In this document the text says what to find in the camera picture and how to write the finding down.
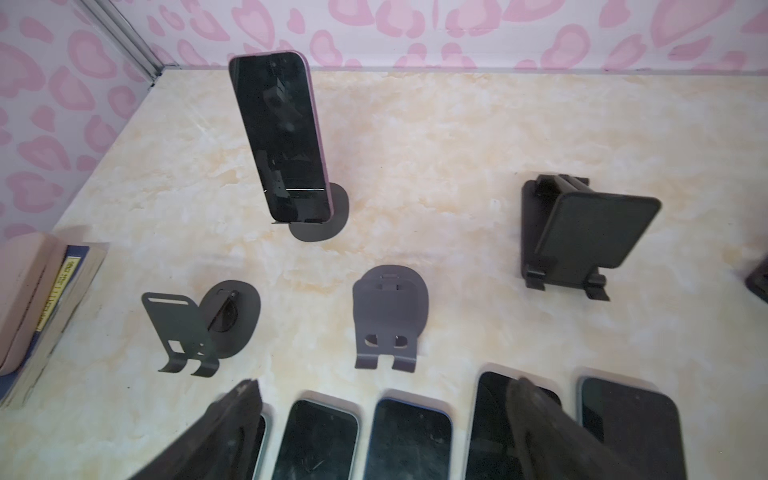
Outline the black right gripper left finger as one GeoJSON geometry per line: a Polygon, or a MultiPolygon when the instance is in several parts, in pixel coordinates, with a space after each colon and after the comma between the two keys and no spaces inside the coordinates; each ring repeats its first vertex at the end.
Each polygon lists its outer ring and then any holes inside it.
{"type": "Polygon", "coordinates": [[[249,454],[262,410],[258,381],[241,381],[133,477],[251,480],[249,454]]]}

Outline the silver-edged black phone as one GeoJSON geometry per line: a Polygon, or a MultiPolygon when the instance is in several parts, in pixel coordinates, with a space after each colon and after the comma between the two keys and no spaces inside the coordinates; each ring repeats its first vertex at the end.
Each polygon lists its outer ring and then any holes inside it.
{"type": "Polygon", "coordinates": [[[347,480],[359,422],[351,412],[299,399],[291,407],[272,479],[347,480]]]}

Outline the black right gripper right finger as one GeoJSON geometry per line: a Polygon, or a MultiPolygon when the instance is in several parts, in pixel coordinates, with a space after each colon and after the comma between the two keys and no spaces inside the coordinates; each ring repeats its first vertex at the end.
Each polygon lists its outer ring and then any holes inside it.
{"type": "Polygon", "coordinates": [[[526,479],[639,479],[529,379],[511,381],[506,411],[526,479]]]}

